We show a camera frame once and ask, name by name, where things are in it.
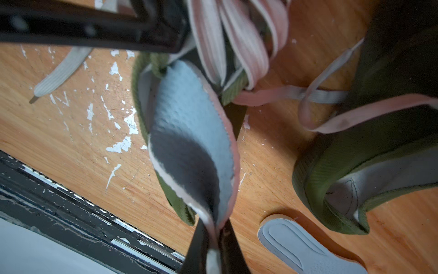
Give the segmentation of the light blue insole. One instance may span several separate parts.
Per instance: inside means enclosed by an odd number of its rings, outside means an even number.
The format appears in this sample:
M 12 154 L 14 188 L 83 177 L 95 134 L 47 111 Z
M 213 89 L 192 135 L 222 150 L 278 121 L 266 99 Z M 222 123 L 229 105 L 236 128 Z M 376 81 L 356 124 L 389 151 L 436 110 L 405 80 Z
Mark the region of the light blue insole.
M 167 68 L 155 102 L 150 159 L 206 229 L 208 246 L 201 266 L 208 274 L 223 274 L 225 252 L 220 242 L 240 181 L 232 124 L 201 71 L 188 61 L 175 61 Z

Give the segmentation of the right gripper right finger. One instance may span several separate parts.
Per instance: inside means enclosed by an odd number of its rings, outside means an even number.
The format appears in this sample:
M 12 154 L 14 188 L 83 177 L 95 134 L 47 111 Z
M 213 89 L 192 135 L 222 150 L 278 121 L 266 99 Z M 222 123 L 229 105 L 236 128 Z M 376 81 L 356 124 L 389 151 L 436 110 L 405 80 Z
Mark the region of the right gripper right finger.
M 220 231 L 219 248 L 223 274 L 251 274 L 230 220 Z

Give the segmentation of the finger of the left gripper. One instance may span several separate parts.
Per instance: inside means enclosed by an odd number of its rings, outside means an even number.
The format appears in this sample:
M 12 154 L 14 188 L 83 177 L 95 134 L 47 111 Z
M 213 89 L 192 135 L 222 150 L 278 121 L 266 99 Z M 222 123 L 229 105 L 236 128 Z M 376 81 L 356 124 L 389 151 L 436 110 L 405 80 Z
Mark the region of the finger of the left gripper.
M 115 11 L 63 1 L 1 1 L 1 42 L 178 52 L 188 33 L 179 1 L 127 1 Z

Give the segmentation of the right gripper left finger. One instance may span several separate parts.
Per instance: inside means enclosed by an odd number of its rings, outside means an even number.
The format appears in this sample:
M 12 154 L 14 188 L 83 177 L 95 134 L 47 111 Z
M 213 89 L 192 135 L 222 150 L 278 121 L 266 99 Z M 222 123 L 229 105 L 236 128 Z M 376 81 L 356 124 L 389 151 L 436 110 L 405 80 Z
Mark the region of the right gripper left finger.
M 203 221 L 199 219 L 179 274 L 206 274 L 208 247 L 209 234 Z

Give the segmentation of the grey insole near right arm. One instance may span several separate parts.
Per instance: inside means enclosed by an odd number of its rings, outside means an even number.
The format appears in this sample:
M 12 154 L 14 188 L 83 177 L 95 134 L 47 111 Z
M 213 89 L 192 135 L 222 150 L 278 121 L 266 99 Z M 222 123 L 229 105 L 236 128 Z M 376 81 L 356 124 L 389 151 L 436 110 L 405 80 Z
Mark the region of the grey insole near right arm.
M 294 219 L 281 214 L 265 218 L 260 243 L 298 274 L 366 274 L 359 262 L 329 251 Z

